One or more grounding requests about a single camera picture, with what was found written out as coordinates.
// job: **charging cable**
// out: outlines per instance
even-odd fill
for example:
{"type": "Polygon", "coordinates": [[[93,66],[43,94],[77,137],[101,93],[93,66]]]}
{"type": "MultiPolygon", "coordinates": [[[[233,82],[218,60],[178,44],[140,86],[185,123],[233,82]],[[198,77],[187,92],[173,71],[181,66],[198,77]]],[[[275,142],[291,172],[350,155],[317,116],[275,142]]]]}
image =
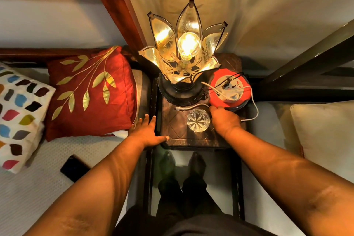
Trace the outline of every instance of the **charging cable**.
{"type": "MultiPolygon", "coordinates": [[[[215,89],[214,87],[210,86],[208,83],[202,82],[202,84],[204,84],[204,85],[210,87],[210,88],[211,88],[213,91],[215,91],[217,94],[224,96],[224,97],[225,97],[226,99],[228,99],[228,100],[235,100],[235,101],[237,101],[238,99],[240,99],[240,95],[239,95],[238,93],[236,93],[237,98],[234,99],[234,98],[230,98],[230,97],[225,96],[223,93],[219,92],[217,89],[215,89]]],[[[254,107],[255,107],[256,110],[257,110],[257,114],[256,114],[256,116],[255,116],[254,118],[242,119],[241,121],[252,121],[252,120],[254,120],[254,119],[256,119],[256,118],[258,117],[258,115],[259,115],[259,110],[258,110],[258,107],[256,106],[256,103],[254,102],[254,99],[253,99],[253,91],[252,91],[251,86],[245,86],[245,87],[243,87],[243,88],[240,88],[239,90],[242,90],[242,89],[245,89],[245,88],[250,88],[250,89],[251,89],[251,99],[252,99],[252,102],[253,102],[254,107]]],[[[190,110],[190,109],[193,109],[193,108],[198,107],[198,106],[207,106],[207,107],[209,107],[209,105],[207,105],[207,104],[197,104],[197,105],[193,105],[193,106],[191,106],[191,107],[179,107],[179,106],[176,106],[175,109],[176,109],[176,110],[190,110]]]]}

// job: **textured bed sheet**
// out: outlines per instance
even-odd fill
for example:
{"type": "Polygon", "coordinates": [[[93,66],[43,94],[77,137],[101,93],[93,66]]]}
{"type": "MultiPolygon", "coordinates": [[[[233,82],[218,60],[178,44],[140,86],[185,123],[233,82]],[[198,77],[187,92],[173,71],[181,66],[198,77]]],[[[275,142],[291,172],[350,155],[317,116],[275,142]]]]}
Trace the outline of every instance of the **textured bed sheet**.
{"type": "MultiPolygon", "coordinates": [[[[19,69],[42,82],[48,80],[46,69],[19,69]]],[[[137,84],[138,113],[149,112],[151,86],[149,78],[133,70],[137,84]]],[[[79,136],[44,141],[18,174],[0,170],[0,235],[23,235],[42,213],[73,183],[60,173],[69,156],[75,154],[90,167],[100,162],[120,142],[121,138],[79,136]]],[[[126,210],[142,204],[145,171],[145,152],[141,155],[132,178],[128,196],[119,220],[126,210]]]]}
{"type": "MultiPolygon", "coordinates": [[[[259,117],[247,123],[248,131],[264,141],[301,155],[300,141],[290,113],[292,103],[256,104],[259,117]]],[[[248,105],[247,113],[249,116],[256,114],[254,105],[248,105]]],[[[247,222],[279,236],[304,235],[273,201],[244,163],[242,163],[242,183],[247,222]]]]}

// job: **red pillow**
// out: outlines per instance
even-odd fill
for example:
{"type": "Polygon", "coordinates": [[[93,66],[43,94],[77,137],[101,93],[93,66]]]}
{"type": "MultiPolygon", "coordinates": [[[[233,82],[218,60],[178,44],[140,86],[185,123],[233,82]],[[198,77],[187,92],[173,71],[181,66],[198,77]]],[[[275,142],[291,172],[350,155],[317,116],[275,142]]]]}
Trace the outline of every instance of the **red pillow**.
{"type": "Polygon", "coordinates": [[[47,63],[56,91],[46,115],[46,139],[103,136],[129,129],[137,110],[136,85],[121,47],[90,57],[73,56],[47,63]]]}

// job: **lamp base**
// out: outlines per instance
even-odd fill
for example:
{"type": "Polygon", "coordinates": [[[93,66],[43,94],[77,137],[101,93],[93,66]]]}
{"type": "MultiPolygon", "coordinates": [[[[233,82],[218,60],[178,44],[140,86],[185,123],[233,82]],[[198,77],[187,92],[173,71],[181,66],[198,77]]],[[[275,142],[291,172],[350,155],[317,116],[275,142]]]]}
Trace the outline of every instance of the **lamp base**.
{"type": "Polygon", "coordinates": [[[166,80],[162,73],[159,74],[158,84],[162,96],[171,104],[176,106],[190,106],[198,102],[204,95],[203,81],[201,75],[193,83],[178,82],[172,84],[166,80]]]}

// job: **black smartphone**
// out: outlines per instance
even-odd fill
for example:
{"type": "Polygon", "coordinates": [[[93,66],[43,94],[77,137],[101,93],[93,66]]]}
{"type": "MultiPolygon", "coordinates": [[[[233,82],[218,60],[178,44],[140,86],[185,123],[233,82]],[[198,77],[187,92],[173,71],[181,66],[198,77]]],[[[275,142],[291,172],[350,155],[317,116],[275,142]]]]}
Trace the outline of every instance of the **black smartphone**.
{"type": "Polygon", "coordinates": [[[90,167],[88,167],[75,155],[71,155],[60,169],[60,172],[75,183],[89,170],[90,167]]]}

